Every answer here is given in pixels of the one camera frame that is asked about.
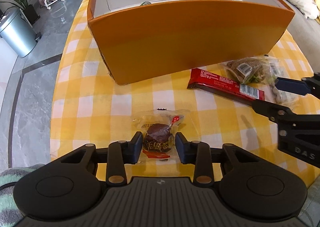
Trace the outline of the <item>beige sofa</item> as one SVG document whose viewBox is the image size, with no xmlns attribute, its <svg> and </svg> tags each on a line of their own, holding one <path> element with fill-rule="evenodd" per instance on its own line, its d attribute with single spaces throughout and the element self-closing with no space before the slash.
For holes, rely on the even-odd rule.
<svg viewBox="0 0 320 227">
<path fill-rule="evenodd" d="M 316 20 L 305 18 L 298 8 L 288 0 L 284 1 L 295 11 L 295 16 L 287 30 L 305 55 L 313 71 L 319 72 L 319 23 Z"/>
</svg>

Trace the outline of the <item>red snack bar wrapper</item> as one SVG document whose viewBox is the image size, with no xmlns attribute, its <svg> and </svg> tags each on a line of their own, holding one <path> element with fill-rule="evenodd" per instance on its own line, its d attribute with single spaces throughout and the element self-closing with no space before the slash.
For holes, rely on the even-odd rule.
<svg viewBox="0 0 320 227">
<path fill-rule="evenodd" d="M 201 89 L 248 106 L 251 106 L 254 100 L 265 101 L 263 90 L 241 84 L 200 68 L 191 70 L 187 88 Z"/>
</svg>

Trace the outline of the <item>clear bag brown green snack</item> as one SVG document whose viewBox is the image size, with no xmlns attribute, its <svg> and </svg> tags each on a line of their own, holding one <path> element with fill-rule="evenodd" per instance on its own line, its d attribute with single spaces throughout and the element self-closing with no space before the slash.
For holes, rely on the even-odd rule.
<svg viewBox="0 0 320 227">
<path fill-rule="evenodd" d="M 284 76 L 284 68 L 280 65 L 280 60 L 268 55 L 246 57 L 221 64 L 242 84 L 274 85 L 278 77 Z"/>
</svg>

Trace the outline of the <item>orange cardboard box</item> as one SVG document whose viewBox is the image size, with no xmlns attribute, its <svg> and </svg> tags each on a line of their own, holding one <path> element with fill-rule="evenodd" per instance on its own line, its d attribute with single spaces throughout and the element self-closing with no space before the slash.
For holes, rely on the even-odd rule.
<svg viewBox="0 0 320 227">
<path fill-rule="evenodd" d="M 268 53 L 294 11 L 283 0 L 89 0 L 88 27 L 119 85 Z"/>
</svg>

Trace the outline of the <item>yellow white checkered tablecloth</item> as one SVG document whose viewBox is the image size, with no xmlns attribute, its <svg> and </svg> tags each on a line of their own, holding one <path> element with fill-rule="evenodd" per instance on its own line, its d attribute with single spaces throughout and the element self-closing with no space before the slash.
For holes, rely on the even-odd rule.
<svg viewBox="0 0 320 227">
<path fill-rule="evenodd" d="M 277 149 L 277 126 L 251 107 L 197 89 L 188 89 L 189 71 L 117 85 L 102 61 L 87 26 L 82 0 L 63 50 L 53 94 L 50 156 L 57 159 L 80 146 L 106 147 L 129 140 L 133 117 L 158 108 L 186 110 L 180 131 L 188 140 L 212 147 L 233 143 L 311 185 L 319 169 Z"/>
</svg>

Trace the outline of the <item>clear bag white round candies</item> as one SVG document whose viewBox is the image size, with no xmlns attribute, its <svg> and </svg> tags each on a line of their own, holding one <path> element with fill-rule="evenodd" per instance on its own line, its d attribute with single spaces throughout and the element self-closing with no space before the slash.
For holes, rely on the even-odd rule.
<svg viewBox="0 0 320 227">
<path fill-rule="evenodd" d="M 274 103 L 289 108 L 294 108 L 298 104 L 298 95 L 279 90 L 276 87 L 277 77 L 271 76 L 269 80 L 269 87 L 271 90 L 272 100 Z"/>
</svg>

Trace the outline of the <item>green striped trousers leg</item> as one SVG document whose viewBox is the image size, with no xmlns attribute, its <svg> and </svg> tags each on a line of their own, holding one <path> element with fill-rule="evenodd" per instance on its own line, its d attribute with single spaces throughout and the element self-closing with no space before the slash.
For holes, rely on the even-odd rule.
<svg viewBox="0 0 320 227">
<path fill-rule="evenodd" d="M 15 226 L 22 218 L 15 201 L 15 184 L 24 176 L 41 168 L 44 164 L 36 164 L 29 167 L 13 167 L 1 173 L 0 191 L 0 225 L 4 227 Z"/>
</svg>

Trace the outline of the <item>grey metal trash bin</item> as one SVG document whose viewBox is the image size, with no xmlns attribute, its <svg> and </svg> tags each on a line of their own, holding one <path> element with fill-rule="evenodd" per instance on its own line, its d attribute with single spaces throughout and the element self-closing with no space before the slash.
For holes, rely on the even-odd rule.
<svg viewBox="0 0 320 227">
<path fill-rule="evenodd" d="M 21 9 L 10 10 L 1 18 L 1 38 L 23 58 L 37 45 L 37 33 Z"/>
</svg>

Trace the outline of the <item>clear packet brown date snack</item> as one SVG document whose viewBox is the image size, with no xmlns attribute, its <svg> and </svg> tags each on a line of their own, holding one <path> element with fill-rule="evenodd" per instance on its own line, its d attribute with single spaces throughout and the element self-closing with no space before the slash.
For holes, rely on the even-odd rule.
<svg viewBox="0 0 320 227">
<path fill-rule="evenodd" d="M 158 108 L 132 115 L 133 126 L 143 134 L 142 152 L 148 159 L 168 161 L 174 156 L 175 134 L 189 114 L 187 109 Z"/>
</svg>

